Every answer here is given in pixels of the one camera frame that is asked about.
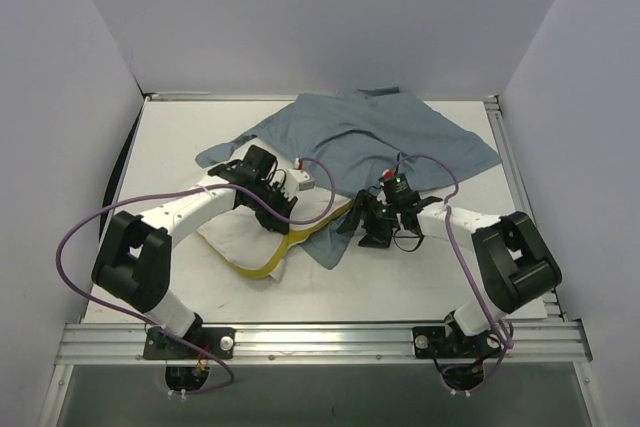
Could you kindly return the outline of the white pillow yellow edge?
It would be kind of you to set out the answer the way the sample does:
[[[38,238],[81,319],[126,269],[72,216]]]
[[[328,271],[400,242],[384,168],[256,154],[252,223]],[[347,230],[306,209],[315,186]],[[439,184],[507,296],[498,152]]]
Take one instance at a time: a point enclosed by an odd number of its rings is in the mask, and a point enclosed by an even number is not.
[[[267,231],[244,206],[205,223],[197,233],[232,269],[249,279],[279,280],[287,253],[295,246],[322,267],[336,267],[350,242],[337,233],[337,227],[353,201],[321,187],[299,192],[297,198],[291,218],[307,223],[290,226],[286,234]]]

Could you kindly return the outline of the blue-grey pillowcase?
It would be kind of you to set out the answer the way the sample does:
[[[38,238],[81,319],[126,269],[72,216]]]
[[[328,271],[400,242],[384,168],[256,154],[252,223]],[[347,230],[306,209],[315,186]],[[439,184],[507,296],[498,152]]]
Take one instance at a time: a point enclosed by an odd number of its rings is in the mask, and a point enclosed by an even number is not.
[[[197,164],[211,167],[242,158],[256,145],[290,167],[310,157],[315,187],[353,200],[404,158],[412,187],[427,192],[475,177],[500,162],[477,134],[400,92],[301,94],[235,139],[205,149]]]

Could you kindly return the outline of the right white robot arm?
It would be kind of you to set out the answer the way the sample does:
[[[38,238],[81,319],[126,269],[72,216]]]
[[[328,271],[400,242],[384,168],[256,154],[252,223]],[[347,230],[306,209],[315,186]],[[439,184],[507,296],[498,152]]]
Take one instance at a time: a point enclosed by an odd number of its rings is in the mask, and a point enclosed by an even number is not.
[[[485,333],[511,345],[504,319],[562,282],[555,258],[526,213],[500,216],[456,208],[449,197],[422,197],[405,175],[391,172],[381,191],[383,199],[359,191],[337,232],[351,235],[362,227],[359,245],[368,248],[389,247],[402,230],[419,242],[434,238],[450,244],[472,292],[445,321],[443,342],[450,353],[467,355]]]

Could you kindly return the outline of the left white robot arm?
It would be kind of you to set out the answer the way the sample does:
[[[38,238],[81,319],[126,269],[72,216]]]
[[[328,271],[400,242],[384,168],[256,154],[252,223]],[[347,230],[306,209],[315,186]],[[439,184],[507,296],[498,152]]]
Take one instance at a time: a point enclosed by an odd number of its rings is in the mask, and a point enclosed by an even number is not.
[[[255,212],[270,232],[286,234],[296,194],[310,177],[290,168],[277,180],[276,157],[251,146],[241,159],[221,163],[192,195],[140,214],[112,217],[92,271],[93,282],[168,331],[167,347],[180,358],[202,346],[202,319],[170,291],[173,248],[213,218],[239,206]]]

